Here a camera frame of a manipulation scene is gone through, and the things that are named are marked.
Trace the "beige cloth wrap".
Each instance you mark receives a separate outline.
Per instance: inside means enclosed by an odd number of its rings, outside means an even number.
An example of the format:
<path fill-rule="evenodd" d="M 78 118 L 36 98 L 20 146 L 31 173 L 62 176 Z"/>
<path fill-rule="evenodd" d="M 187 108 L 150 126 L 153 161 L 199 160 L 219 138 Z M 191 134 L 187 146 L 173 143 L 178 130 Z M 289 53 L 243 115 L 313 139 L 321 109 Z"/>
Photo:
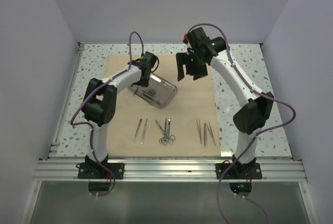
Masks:
<path fill-rule="evenodd" d="M 160 55 L 156 75 L 177 87 L 177 94 L 163 109 L 149 105 L 128 89 L 117 96 L 116 112 L 108 124 L 106 135 L 110 157 L 217 157 L 220 156 L 219 127 L 210 75 L 194 81 L 186 76 L 177 80 L 175 55 Z M 171 134 L 175 141 L 162 145 L 162 133 L 155 120 L 164 128 L 165 118 L 171 118 Z M 135 143 L 133 142 L 138 121 L 143 119 Z M 145 120 L 148 118 L 145 141 L 140 145 Z M 202 141 L 200 144 L 196 119 L 200 119 Z M 210 121 L 217 146 L 208 130 L 207 147 L 204 147 L 203 127 Z"/>

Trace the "steel pointed tweezers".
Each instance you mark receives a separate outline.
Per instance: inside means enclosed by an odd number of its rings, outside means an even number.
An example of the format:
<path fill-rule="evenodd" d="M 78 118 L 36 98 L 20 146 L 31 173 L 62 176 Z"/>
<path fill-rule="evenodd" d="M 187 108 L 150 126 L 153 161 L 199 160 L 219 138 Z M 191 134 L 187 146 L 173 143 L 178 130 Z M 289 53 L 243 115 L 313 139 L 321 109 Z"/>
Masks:
<path fill-rule="evenodd" d="M 198 128 L 198 134 L 199 134 L 200 144 L 203 144 L 200 119 L 197 118 L 196 119 L 196 123 L 197 123 L 197 128 Z"/>

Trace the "steel ring-handled scissors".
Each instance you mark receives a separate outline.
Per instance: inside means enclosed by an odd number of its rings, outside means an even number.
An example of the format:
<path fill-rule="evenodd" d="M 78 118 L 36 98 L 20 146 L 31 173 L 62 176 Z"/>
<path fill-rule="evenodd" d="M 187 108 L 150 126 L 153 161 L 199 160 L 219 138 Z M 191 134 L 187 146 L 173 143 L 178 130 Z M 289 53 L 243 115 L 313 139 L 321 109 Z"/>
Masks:
<path fill-rule="evenodd" d="M 165 118 L 165 121 L 164 121 L 164 128 L 163 129 L 165 129 L 165 131 L 167 132 L 167 119 Z"/>

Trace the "steel ring-handled forceps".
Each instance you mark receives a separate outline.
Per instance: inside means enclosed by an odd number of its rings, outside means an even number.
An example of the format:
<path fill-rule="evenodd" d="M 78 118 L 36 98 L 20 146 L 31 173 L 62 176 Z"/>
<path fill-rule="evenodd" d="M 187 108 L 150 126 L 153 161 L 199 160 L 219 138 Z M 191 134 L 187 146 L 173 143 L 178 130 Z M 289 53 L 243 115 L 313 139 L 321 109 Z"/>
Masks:
<path fill-rule="evenodd" d="M 175 136 L 171 134 L 171 118 L 167 119 L 167 129 L 166 129 L 166 140 L 168 144 L 172 144 L 175 141 Z"/>
<path fill-rule="evenodd" d="M 169 145 L 170 144 L 169 136 L 167 135 L 165 129 L 162 128 L 162 126 L 160 125 L 160 123 L 158 123 L 157 120 L 155 120 L 155 122 L 162 133 L 162 137 L 159 139 L 159 143 L 162 145 Z"/>

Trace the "steel scalpel handle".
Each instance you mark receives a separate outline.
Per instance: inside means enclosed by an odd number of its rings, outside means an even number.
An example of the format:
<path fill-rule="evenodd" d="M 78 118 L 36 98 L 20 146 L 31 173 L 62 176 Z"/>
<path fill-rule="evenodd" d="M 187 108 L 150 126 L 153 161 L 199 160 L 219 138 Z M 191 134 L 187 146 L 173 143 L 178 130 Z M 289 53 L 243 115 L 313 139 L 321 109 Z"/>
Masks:
<path fill-rule="evenodd" d="M 213 135 L 213 131 L 212 131 L 212 127 L 211 127 L 210 121 L 208 121 L 208 130 L 209 130 L 209 133 L 210 133 L 210 136 L 211 136 L 211 138 L 213 140 L 214 145 L 217 146 L 215 138 L 214 138 L 214 135 Z"/>

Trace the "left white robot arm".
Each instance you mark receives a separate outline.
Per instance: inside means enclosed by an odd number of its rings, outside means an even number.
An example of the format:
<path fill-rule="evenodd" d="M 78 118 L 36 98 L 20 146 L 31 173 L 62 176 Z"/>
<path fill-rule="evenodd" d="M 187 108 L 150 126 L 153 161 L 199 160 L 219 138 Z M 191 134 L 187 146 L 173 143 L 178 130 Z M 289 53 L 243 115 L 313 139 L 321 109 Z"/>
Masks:
<path fill-rule="evenodd" d="M 93 78 L 89 81 L 84 100 L 78 111 L 84 115 L 90 129 L 90 151 L 84 162 L 78 164 L 80 179 L 114 179 L 115 175 L 108 165 L 106 134 L 109 122 L 116 112 L 117 96 L 130 85 L 147 87 L 150 74 L 158 57 L 145 52 L 139 59 L 130 62 L 118 73 L 101 80 Z"/>

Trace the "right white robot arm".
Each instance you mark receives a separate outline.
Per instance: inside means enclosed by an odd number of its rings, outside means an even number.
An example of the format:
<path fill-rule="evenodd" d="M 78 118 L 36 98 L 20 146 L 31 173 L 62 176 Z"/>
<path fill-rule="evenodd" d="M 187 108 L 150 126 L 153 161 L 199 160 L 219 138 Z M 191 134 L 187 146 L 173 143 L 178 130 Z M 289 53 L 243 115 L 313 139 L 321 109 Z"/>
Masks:
<path fill-rule="evenodd" d="M 194 80 L 207 76 L 211 66 L 231 88 L 239 103 L 239 111 L 233 116 L 238 130 L 238 143 L 232 164 L 225 174 L 244 178 L 256 165 L 255 135 L 265 126 L 273 107 L 273 94 L 263 92 L 246 75 L 233 57 L 226 36 L 211 39 L 200 26 L 193 26 L 184 35 L 187 51 L 176 54 L 177 79 L 186 75 Z"/>

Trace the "steel instrument tray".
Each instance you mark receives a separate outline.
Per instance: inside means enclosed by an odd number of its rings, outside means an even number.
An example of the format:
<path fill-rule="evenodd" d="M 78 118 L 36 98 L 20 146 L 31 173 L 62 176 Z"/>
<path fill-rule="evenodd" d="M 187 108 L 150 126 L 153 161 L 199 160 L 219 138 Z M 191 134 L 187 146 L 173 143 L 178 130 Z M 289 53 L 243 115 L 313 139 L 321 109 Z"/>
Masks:
<path fill-rule="evenodd" d="M 174 84 L 155 74 L 150 75 L 147 87 L 132 84 L 128 90 L 157 109 L 167 107 L 177 94 L 177 87 Z"/>

